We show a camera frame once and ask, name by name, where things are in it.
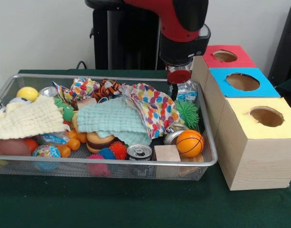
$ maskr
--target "blue box lid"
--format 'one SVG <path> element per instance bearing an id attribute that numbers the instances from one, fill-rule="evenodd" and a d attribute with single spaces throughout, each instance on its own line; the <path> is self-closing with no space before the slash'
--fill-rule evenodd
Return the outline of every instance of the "blue box lid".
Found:
<path id="1" fill-rule="evenodd" d="M 210 68 L 226 97 L 280 97 L 258 68 Z"/>

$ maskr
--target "orange basketball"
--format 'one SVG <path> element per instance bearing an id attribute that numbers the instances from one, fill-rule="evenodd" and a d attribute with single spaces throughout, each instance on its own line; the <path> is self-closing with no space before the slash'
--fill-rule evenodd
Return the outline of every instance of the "orange basketball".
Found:
<path id="1" fill-rule="evenodd" d="M 203 151 L 204 139 L 199 132 L 186 130 L 178 136 L 177 148 L 183 156 L 193 158 Z"/>

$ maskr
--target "red box lid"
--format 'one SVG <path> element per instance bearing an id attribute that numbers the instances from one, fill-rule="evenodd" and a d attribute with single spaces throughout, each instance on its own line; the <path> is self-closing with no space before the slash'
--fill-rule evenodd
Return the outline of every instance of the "red box lid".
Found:
<path id="1" fill-rule="evenodd" d="M 239 45 L 207 46 L 203 55 L 208 68 L 256 68 L 257 66 Z"/>

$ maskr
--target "black cable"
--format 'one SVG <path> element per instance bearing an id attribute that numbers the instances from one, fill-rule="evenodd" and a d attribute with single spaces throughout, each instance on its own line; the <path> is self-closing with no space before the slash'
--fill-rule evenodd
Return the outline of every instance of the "black cable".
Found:
<path id="1" fill-rule="evenodd" d="M 83 64 L 84 69 L 87 69 L 86 64 L 85 64 L 84 61 L 80 61 L 80 62 L 78 63 L 78 65 L 77 65 L 76 69 L 79 69 L 79 67 L 80 67 L 81 64 Z"/>

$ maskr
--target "spiky ball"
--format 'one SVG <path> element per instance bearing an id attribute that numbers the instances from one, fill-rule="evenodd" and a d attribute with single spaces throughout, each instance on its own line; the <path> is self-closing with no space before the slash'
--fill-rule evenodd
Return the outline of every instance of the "spiky ball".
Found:
<path id="1" fill-rule="evenodd" d="M 198 108 L 195 104 L 189 101 L 175 101 L 175 104 L 185 125 L 190 129 L 195 129 L 199 122 Z"/>
<path id="2" fill-rule="evenodd" d="M 116 157 L 113 154 L 112 150 L 109 148 L 103 148 L 98 152 L 99 155 L 103 156 L 104 159 L 111 159 L 111 160 L 115 160 Z"/>
<path id="3" fill-rule="evenodd" d="M 92 154 L 91 156 L 87 157 L 88 159 L 104 159 L 102 155 L 99 154 Z M 91 175 L 95 177 L 109 177 L 111 172 L 108 169 L 107 164 L 87 164 L 87 169 Z"/>
<path id="4" fill-rule="evenodd" d="M 120 141 L 113 142 L 110 145 L 109 149 L 112 150 L 116 159 L 118 159 L 118 160 L 125 160 L 126 159 L 126 155 L 127 155 L 126 146 L 123 145 L 122 142 L 120 142 Z"/>

